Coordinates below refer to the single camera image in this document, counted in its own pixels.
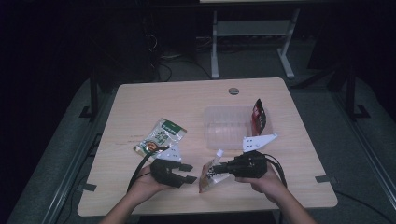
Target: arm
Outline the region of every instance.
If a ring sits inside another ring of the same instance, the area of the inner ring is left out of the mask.
[[[237,177],[235,180],[250,183],[254,190],[264,193],[268,200],[276,203],[290,224],[317,223],[282,184],[270,163],[267,162],[267,173],[261,178]]]
[[[129,215],[131,215],[139,204],[150,199],[154,194],[163,189],[172,188],[159,184],[149,172],[149,166],[144,167],[140,171],[138,176],[141,177],[136,179],[136,182],[134,182],[126,195],[108,212],[100,223],[125,223]]]

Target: clear plastic box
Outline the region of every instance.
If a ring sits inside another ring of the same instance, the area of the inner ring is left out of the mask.
[[[210,149],[242,150],[244,137],[252,136],[250,105],[219,105],[205,109],[206,147]],[[272,133],[271,122],[264,108],[267,122],[262,134]]]

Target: wooden table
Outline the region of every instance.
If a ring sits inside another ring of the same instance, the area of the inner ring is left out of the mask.
[[[230,88],[239,94],[231,95]],[[111,109],[87,183],[78,206],[83,217],[104,216],[125,195],[128,183],[142,157],[133,147],[152,130],[159,118],[182,126],[188,132],[181,140],[183,163],[194,168],[181,175],[199,176],[202,166],[216,150],[205,147],[204,110],[211,105],[254,105],[261,98],[278,138],[261,149],[283,166],[291,193],[307,208],[333,207],[337,199],[318,159],[289,91],[281,78],[253,78],[122,85]],[[240,155],[225,151],[222,161]],[[180,189],[162,191],[139,205],[134,214],[190,214],[277,209],[249,184],[233,176],[208,192],[198,193],[198,180]]]

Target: human hand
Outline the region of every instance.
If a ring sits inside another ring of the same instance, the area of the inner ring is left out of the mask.
[[[287,190],[269,162],[267,162],[267,172],[261,178],[236,177],[235,181],[250,183],[254,190],[264,193],[268,200],[273,203],[276,203],[277,198]]]
[[[131,186],[127,194],[133,194],[135,200],[141,204],[150,199],[156,193],[164,189],[173,187],[158,183],[150,174],[150,166],[145,166],[140,170],[137,179]]]

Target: gray carpet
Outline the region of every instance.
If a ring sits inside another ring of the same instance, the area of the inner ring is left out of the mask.
[[[306,70],[314,44],[312,40],[292,42],[288,55],[296,75],[294,80],[289,80],[284,75],[276,54],[276,42],[255,49],[220,53],[220,79],[282,77],[287,85],[297,84],[317,72]],[[172,70],[169,81],[208,79],[209,55],[208,51],[197,54],[196,63],[189,63],[191,59],[183,57],[165,63]],[[160,67],[160,74],[162,79],[167,79],[170,71],[166,67]],[[305,90],[290,91],[323,167],[328,176],[336,179],[332,184],[335,190],[371,205],[396,222],[395,208],[378,181],[343,108],[337,102],[345,93],[341,91],[336,95],[328,92],[325,88],[328,79],[325,77]],[[40,223],[48,218],[47,210],[78,146],[83,145],[88,151],[90,145],[82,144],[84,138],[90,139],[91,143],[98,133],[103,132],[116,93],[117,90],[111,93],[100,92],[100,114],[95,121],[90,122],[89,119],[78,117],[82,108],[90,103],[89,82],[81,86],[8,223]],[[362,129],[390,178],[396,180],[396,124],[378,104],[371,89],[360,80],[356,93],[357,103],[363,104],[372,117],[359,119],[353,125]],[[52,220],[57,220],[57,223],[96,223],[100,220],[100,217],[79,217],[76,212],[81,192],[75,189],[78,188],[78,182],[85,181],[93,160],[94,157],[85,160],[68,197],[64,198],[64,207],[59,217]],[[387,223],[374,209],[363,203],[341,194],[337,194],[337,197],[339,203],[334,208],[310,209],[309,212],[319,223]],[[136,217],[131,217],[131,223],[137,221]]]

